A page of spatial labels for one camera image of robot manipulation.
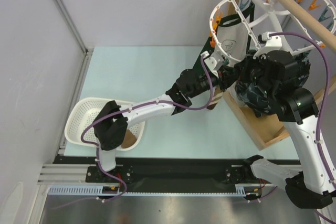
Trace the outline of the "brown striped sock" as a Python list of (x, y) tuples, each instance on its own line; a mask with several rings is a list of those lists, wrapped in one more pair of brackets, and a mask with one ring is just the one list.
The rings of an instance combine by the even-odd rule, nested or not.
[(220, 89), (216, 89), (214, 91), (214, 96), (213, 96), (210, 104), (207, 106), (207, 109), (208, 110), (214, 109), (214, 107), (220, 102), (222, 96), (223, 96), (223, 92)]

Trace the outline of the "white round clip hanger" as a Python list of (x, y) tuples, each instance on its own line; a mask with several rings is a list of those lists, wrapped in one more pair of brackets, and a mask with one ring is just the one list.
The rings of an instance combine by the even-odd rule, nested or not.
[[(238, 17), (236, 19), (238, 20), (239, 23), (242, 23), (243, 25), (244, 24), (249, 24), (249, 23), (251, 23), (251, 25), (252, 25), (253, 24), (252, 22), (255, 22), (258, 18), (260, 18), (261, 16), (263, 16), (266, 13), (270, 13), (270, 16), (265, 18), (264, 21), (260, 22), (259, 24), (269, 20), (269, 22), (271, 23), (271, 25), (274, 29), (274, 32), (281, 33), (281, 32), (283, 32), (283, 28), (280, 24), (281, 19), (286, 18), (286, 17), (292, 19), (290, 16), (274, 15), (275, 12), (283, 12), (283, 11), (287, 10), (285, 7), (280, 7), (280, 3), (276, 0), (265, 0), (265, 1), (263, 1), (263, 0), (240, 0), (239, 3), (237, 3), (237, 4), (239, 6), (238, 10), (240, 9), (242, 14), (240, 14), (240, 15), (237, 14)], [(247, 9), (246, 8), (247, 4), (254, 4), (255, 8), (261, 9), (261, 11), (260, 11), (261, 16), (254, 19), (253, 21), (248, 21), (247, 18), (245, 17), (245, 10)], [(326, 26), (326, 29), (328, 31), (330, 31), (332, 34), (334, 34), (335, 33), (335, 19), (333, 18), (333, 12), (331, 11), (330, 8), (327, 8), (327, 5), (325, 4), (325, 2), (323, 0), (316, 0), (315, 5), (317, 5), (318, 8), (320, 8), (321, 6), (324, 7), (323, 12), (321, 13), (321, 15), (318, 18), (318, 22), (322, 23), (327, 19), (331, 19), (332, 22), (328, 26)], [(216, 29), (216, 30), (218, 29), (219, 26), (222, 26), (222, 27), (224, 26), (224, 25), (221, 24), (221, 21), (223, 20), (222, 6), (221, 6), (221, 9), (216, 13), (216, 16), (214, 17), (215, 18), (214, 22), (212, 22), (213, 28)], [(317, 9), (317, 8), (314, 8), (313, 10), (309, 10), (309, 6), (308, 6), (308, 11), (309, 12)], [(251, 41), (254, 43), (255, 48), (260, 49), (262, 47), (262, 45), (258, 42), (258, 35), (256, 33), (254, 33), (254, 27), (255, 26), (253, 26), (251, 28), (252, 32), (248, 31), (247, 29), (246, 30), (248, 31), (249, 39), (251, 39)]]

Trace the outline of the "brown socks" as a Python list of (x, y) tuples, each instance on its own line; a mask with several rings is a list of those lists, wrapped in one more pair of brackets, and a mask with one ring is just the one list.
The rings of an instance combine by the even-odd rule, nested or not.
[(130, 131), (130, 130), (126, 130), (123, 142), (121, 144), (121, 148), (125, 149), (125, 148), (129, 148), (131, 146), (133, 146), (137, 141), (136, 136)]

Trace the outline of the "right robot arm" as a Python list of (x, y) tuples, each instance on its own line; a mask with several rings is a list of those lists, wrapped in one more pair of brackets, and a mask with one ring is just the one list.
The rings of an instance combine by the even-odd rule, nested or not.
[(295, 172), (255, 155), (242, 169), (243, 179), (273, 183), (301, 209), (332, 204), (335, 186), (328, 174), (332, 164), (317, 130), (319, 109), (312, 93), (304, 88), (310, 72), (308, 57), (283, 50), (258, 56), (250, 50), (235, 69), (239, 73), (235, 86), (238, 97), (257, 116), (277, 116), (291, 137), (302, 168)]

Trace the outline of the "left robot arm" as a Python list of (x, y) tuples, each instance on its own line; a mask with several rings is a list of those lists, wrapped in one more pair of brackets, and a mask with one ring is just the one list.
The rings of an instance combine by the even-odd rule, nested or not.
[(238, 70), (221, 66), (215, 73), (198, 74), (194, 69), (185, 69), (172, 87), (158, 98), (122, 108), (115, 100), (105, 104), (94, 120), (94, 135), (98, 138), (97, 160), (100, 167), (97, 176), (104, 182), (115, 178), (116, 149), (124, 141), (127, 130), (144, 121), (161, 116), (170, 116), (193, 110), (191, 98), (219, 86), (225, 91), (239, 77)]

